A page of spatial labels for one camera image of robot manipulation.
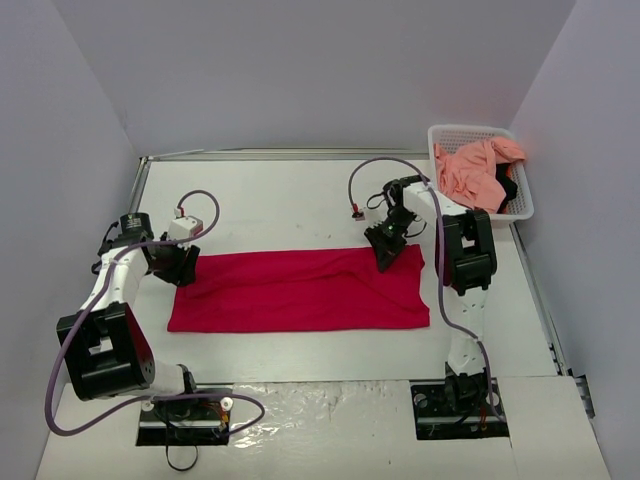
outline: plastic laundry basket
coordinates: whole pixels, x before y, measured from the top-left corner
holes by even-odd
[[[481,127],[476,125],[434,125],[429,129],[429,157],[435,162],[433,145],[439,143],[447,152],[454,153],[467,143],[491,137],[506,137],[515,140],[511,132],[503,128]],[[507,204],[506,213],[490,215],[494,224],[509,224],[516,220],[526,220],[533,215],[531,192],[524,173],[522,162],[515,163],[509,169],[511,179],[518,184],[518,195]],[[438,188],[438,179],[434,181]]]

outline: red cloth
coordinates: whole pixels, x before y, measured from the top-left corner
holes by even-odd
[[[371,248],[200,257],[196,282],[179,288],[170,332],[250,333],[419,328],[418,245],[381,274]]]

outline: wire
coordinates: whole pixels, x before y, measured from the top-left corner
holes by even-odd
[[[113,262],[111,263],[111,265],[109,265],[109,268],[107,269],[107,273],[105,275],[105,280],[104,280],[104,284],[102,285],[102,288],[96,294],[96,296],[93,297],[93,299],[88,303],[88,305],[84,308],[84,310],[82,310],[80,312],[80,314],[78,315],[78,318],[75,321],[75,323],[73,324],[73,327],[71,328],[71,330],[69,331],[69,334],[67,335],[67,337],[62,342],[62,345],[60,347],[60,351],[58,352],[58,355],[57,355],[57,357],[56,357],[56,359],[55,359],[55,361],[53,363],[53,368],[51,370],[51,376],[49,377],[49,382],[47,384],[47,391],[45,393],[45,402],[44,402],[44,416],[45,416],[45,420],[46,420],[47,425],[49,426],[49,429],[51,430],[51,432],[53,432],[56,435],[59,435],[61,437],[70,437],[70,436],[73,436],[73,435],[77,435],[77,434],[82,433],[85,430],[93,427],[97,423],[99,423],[102,420],[104,420],[105,418],[113,415],[114,413],[116,413],[117,411],[123,409],[124,407],[129,406],[129,405],[131,405],[133,403],[142,401],[142,400],[149,400],[151,398],[150,396],[137,396],[137,397],[130,398],[130,399],[125,400],[122,403],[116,405],[115,407],[110,408],[106,412],[98,415],[93,420],[90,420],[87,423],[85,423],[85,424],[83,424],[83,425],[81,425],[79,427],[76,427],[74,429],[71,429],[71,430],[64,430],[63,428],[59,427],[55,422],[55,418],[54,418],[54,414],[53,414],[53,395],[54,395],[54,392],[55,392],[56,380],[58,379],[58,376],[60,375],[60,369],[62,368],[62,363],[64,362],[64,357],[65,357],[67,351],[69,350],[69,346],[71,345],[71,342],[73,341],[73,338],[75,337],[75,335],[78,333],[78,331],[82,327],[83,322],[86,320],[86,318],[89,315],[89,313],[91,312],[91,310],[93,310],[93,308],[98,304],[100,299],[105,295],[105,293],[109,289],[109,284],[111,283],[111,278],[113,277],[113,273],[114,273],[114,270],[115,270],[115,267],[116,267],[118,261],[120,259],[122,259],[125,255],[127,255],[129,252],[131,252],[131,251],[133,251],[135,249],[138,249],[138,248],[147,248],[147,247],[152,247],[152,246],[171,246],[171,245],[178,245],[180,243],[186,243],[186,242],[192,242],[194,240],[198,240],[199,238],[202,238],[205,235],[207,235],[209,232],[211,232],[211,230],[213,230],[213,228],[217,225],[218,220],[220,219],[220,204],[218,203],[218,200],[216,199],[216,197],[213,196],[213,194],[207,192],[206,190],[192,190],[192,191],[186,193],[178,201],[177,207],[181,208],[183,202],[187,198],[189,198],[189,197],[191,197],[193,195],[198,195],[198,194],[205,195],[205,196],[209,197],[211,199],[211,201],[213,202],[213,204],[215,205],[215,207],[216,207],[216,213],[215,213],[215,217],[213,218],[213,221],[202,232],[194,235],[193,237],[184,238],[184,239],[180,239],[180,240],[148,241],[148,242],[137,243],[135,245],[131,245],[131,246],[125,248],[124,250],[119,252],[113,258]],[[251,397],[247,397],[245,395],[237,395],[237,394],[213,395],[213,394],[204,394],[204,393],[201,393],[201,394],[191,393],[191,394],[186,394],[186,395],[155,396],[155,397],[153,397],[153,399],[164,400],[164,401],[189,400],[189,399],[221,400],[223,397],[235,398],[235,399],[238,399],[238,400],[243,400],[243,401],[247,401],[247,402],[253,403],[254,405],[256,405],[260,409],[260,412],[261,412],[260,415],[258,417],[256,417],[255,419],[253,419],[252,421],[247,422],[246,424],[241,425],[240,427],[237,427],[235,430],[228,432],[227,433],[228,435],[240,432],[240,431],[242,431],[242,430],[244,430],[246,428],[249,428],[252,425],[255,425],[257,422],[262,420],[262,418],[265,415],[264,406],[259,401],[255,400],[255,399],[253,399]]]
[[[353,172],[351,172],[351,175],[349,176],[349,182],[347,184],[347,194],[349,196],[349,203],[351,204],[351,208],[355,209],[357,208],[357,204],[353,201],[353,194],[352,194],[352,184],[353,184],[353,177],[355,176],[355,174],[358,172],[358,170],[360,170],[362,167],[364,167],[365,165],[368,165],[372,162],[377,162],[380,160],[389,160],[392,162],[397,162],[397,163],[402,163],[403,165],[408,166],[409,168],[413,169],[419,176],[420,179],[422,180],[422,183],[424,183],[425,187],[427,188],[428,192],[431,194],[431,197],[433,198],[433,203],[434,203],[434,207],[436,210],[436,230],[437,230],[437,235],[438,235],[438,245],[444,245],[445,241],[444,241],[444,223],[443,223],[443,219],[442,219],[442,209],[440,208],[440,201],[438,200],[438,196],[436,195],[435,190],[433,190],[433,186],[431,185],[429,178],[427,178],[418,167],[416,167],[415,165],[413,165],[412,163],[408,162],[407,160],[403,160],[402,158],[396,158],[396,157],[375,157],[375,158],[371,158],[369,160],[365,160],[364,162],[362,162],[360,165],[358,165]],[[444,308],[444,248],[439,248],[438,249],[438,305],[440,307],[440,315],[442,316],[442,319],[444,320],[444,323],[446,323],[450,328],[453,328],[454,330],[458,330],[466,335],[469,335],[477,344],[478,344],[478,348],[480,349],[480,353],[482,354],[482,357],[484,359],[484,364],[485,364],[485,368],[487,369],[487,383],[488,383],[488,394],[489,394],[489,407],[491,408],[491,413],[493,413],[493,415],[498,419],[498,421],[500,422],[506,422],[506,418],[504,418],[503,416],[501,416],[498,413],[498,410],[496,409],[495,405],[494,405],[494,398],[493,398],[493,380],[491,378],[491,365],[489,363],[489,354],[487,353],[487,349],[484,346],[484,343],[482,343],[482,340],[480,340],[480,338],[478,337],[478,335],[476,335],[473,331],[469,330],[468,328],[465,328],[461,325],[458,325],[456,323],[453,323],[450,319],[449,316],[447,315],[447,312]]]
[[[380,200],[380,203],[378,203],[378,205],[376,205],[375,207],[372,207],[369,205],[369,203],[371,203],[371,200],[373,200],[374,198],[378,198],[378,197],[382,197],[382,200]],[[367,200],[367,208],[369,210],[375,210],[376,208],[378,208],[380,205],[382,205],[384,203],[385,199],[384,199],[384,193],[376,193],[373,194],[369,197],[369,199]]]
[[[411,235],[405,235],[404,238],[415,238],[418,235],[420,235],[422,232],[424,232],[427,228],[427,222],[426,221],[422,221],[422,230],[420,230],[418,233],[412,233]]]
[[[196,458],[193,459],[193,462],[191,462],[191,465],[189,465],[188,467],[176,467],[173,463],[171,463],[171,460],[169,460],[169,429],[170,428],[175,430],[174,436],[176,439],[178,439],[177,432],[180,429],[176,428],[175,425],[173,425],[173,423],[169,421],[169,411],[165,408],[164,409],[164,455],[165,457],[167,457],[167,465],[169,465],[176,472],[180,472],[180,473],[188,472],[189,470],[191,470],[193,467],[196,466],[196,463],[198,463],[198,458],[200,457],[198,445],[196,445],[195,442],[193,444],[193,448],[196,449]]]

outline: purple cable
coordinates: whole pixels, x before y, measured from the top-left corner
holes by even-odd
[[[196,194],[201,194],[201,195],[205,195],[207,197],[209,197],[211,199],[211,201],[213,202],[213,204],[216,207],[216,214],[215,217],[213,219],[213,221],[211,222],[211,224],[205,228],[202,232],[198,233],[197,235],[194,235],[191,238],[185,238],[185,239],[181,239],[181,240],[164,240],[164,241],[149,241],[149,242],[141,242],[135,245],[131,245],[127,248],[125,248],[124,250],[122,250],[121,252],[119,252],[114,258],[113,261],[111,263],[111,265],[109,265],[109,268],[107,269],[107,273],[105,275],[105,280],[104,280],[104,284],[102,286],[102,288],[100,289],[100,291],[96,294],[96,296],[89,302],[89,304],[85,307],[84,310],[82,310],[82,312],[80,312],[80,315],[78,316],[78,319],[76,320],[76,322],[73,324],[73,327],[71,328],[71,330],[69,331],[69,334],[67,335],[67,337],[64,339],[64,342],[62,342],[62,345],[60,347],[60,351],[58,352],[58,356],[55,359],[55,362],[53,363],[53,369],[51,371],[51,376],[49,377],[49,383],[47,384],[47,392],[45,394],[45,402],[44,402],[44,416],[45,416],[45,420],[47,422],[47,425],[49,426],[49,429],[55,433],[56,435],[60,435],[61,437],[70,437],[73,435],[77,435],[78,433],[84,432],[85,430],[93,427],[95,424],[101,422],[102,420],[104,420],[105,418],[107,418],[108,416],[114,414],[115,412],[117,412],[118,410],[131,405],[133,403],[142,401],[142,400],[149,400],[151,397],[149,396],[138,396],[138,397],[133,397],[130,398],[128,400],[125,400],[124,402],[116,405],[113,408],[110,408],[109,410],[107,410],[106,412],[104,412],[103,414],[97,416],[96,418],[94,418],[93,420],[90,420],[89,422],[85,423],[84,425],[81,425],[77,428],[74,428],[72,430],[64,430],[62,428],[60,428],[56,422],[55,422],[55,418],[53,415],[53,394],[55,391],[55,386],[56,386],[56,380],[58,378],[58,375],[60,374],[60,369],[62,368],[62,363],[64,362],[64,356],[67,353],[67,350],[69,350],[69,346],[71,345],[71,341],[73,340],[73,337],[75,337],[75,335],[78,333],[78,330],[80,330],[80,327],[82,326],[82,323],[86,320],[87,316],[89,315],[89,312],[91,312],[91,310],[93,310],[93,308],[98,304],[98,302],[100,301],[100,299],[104,296],[104,294],[107,292],[107,290],[109,289],[109,284],[111,283],[111,278],[113,277],[113,272],[115,270],[116,264],[117,262],[123,258],[125,255],[127,255],[129,252],[136,250],[138,248],[146,248],[146,247],[152,247],[152,246],[158,246],[158,247],[164,247],[164,246],[171,246],[171,245],[178,245],[180,243],[186,243],[186,242],[192,242],[194,240],[198,240],[199,238],[204,237],[205,235],[207,235],[209,232],[211,232],[211,230],[213,230],[213,228],[216,226],[216,224],[218,223],[218,220],[220,219],[220,204],[218,203],[218,200],[216,199],[216,197],[214,197],[211,193],[207,192],[206,190],[192,190],[188,193],[186,193],[185,195],[183,195],[183,197],[180,199],[180,201],[178,202],[178,208],[182,207],[182,203],[189,197],[191,197],[192,195],[196,195]],[[223,397],[229,397],[229,398],[235,398],[238,400],[244,400],[250,403],[253,403],[254,405],[256,405],[259,409],[260,409],[260,415],[258,417],[256,417],[255,419],[251,420],[250,422],[241,425],[240,427],[237,427],[235,430],[232,430],[229,432],[229,434],[233,434],[233,433],[237,433],[240,432],[246,428],[249,428],[252,425],[255,425],[257,422],[259,422],[265,414],[265,409],[264,406],[257,400],[251,398],[251,397],[247,397],[244,395],[236,395],[236,394],[226,394],[226,395],[212,395],[212,394],[205,394],[205,393],[194,393],[194,394],[188,394],[188,395],[173,395],[173,396],[156,396],[154,398],[157,398],[159,400],[164,400],[164,401],[173,401],[173,400],[187,400],[187,399],[197,399],[197,398],[208,398],[208,399],[221,399]]]
[[[436,209],[436,219],[437,219],[436,230],[438,233],[438,244],[444,245],[444,224],[442,221],[442,209],[440,208],[440,201],[438,200],[438,196],[436,195],[436,192],[433,190],[431,183],[429,183],[429,179],[420,171],[418,167],[408,162],[407,160],[403,160],[402,158],[396,158],[396,157],[376,157],[376,158],[371,158],[369,160],[365,160],[360,165],[358,165],[353,170],[353,172],[351,172],[351,175],[349,176],[349,183],[347,185],[349,203],[351,203],[352,208],[354,208],[353,206],[355,205],[355,202],[353,201],[353,194],[351,191],[353,177],[355,176],[356,172],[360,170],[362,167],[364,167],[365,165],[368,165],[372,162],[377,162],[379,160],[390,160],[392,162],[402,163],[403,165],[407,165],[408,167],[415,170],[416,173],[420,176],[420,178],[422,179],[422,183],[424,183],[425,187],[427,187],[427,190],[429,191],[429,193],[431,194],[431,197],[433,198],[433,203]],[[488,386],[488,394],[489,394],[489,407],[491,408],[491,413],[493,413],[493,415],[498,419],[498,421],[506,423],[507,421],[506,418],[502,417],[498,413],[498,410],[494,405],[493,381],[491,377],[491,364],[489,362],[489,354],[487,352],[486,347],[484,346],[484,343],[482,343],[482,340],[480,340],[478,338],[478,335],[476,335],[473,331],[461,325],[458,325],[457,323],[453,323],[449,319],[449,316],[447,315],[447,312],[444,309],[444,248],[441,248],[438,252],[438,306],[440,307],[440,315],[442,316],[442,319],[444,320],[444,323],[447,324],[447,326],[449,326],[450,328],[453,328],[454,330],[458,330],[466,335],[469,335],[478,344],[478,348],[480,349],[480,353],[482,353],[482,357],[484,358],[484,364],[487,369],[487,384],[488,384],[487,386]]]

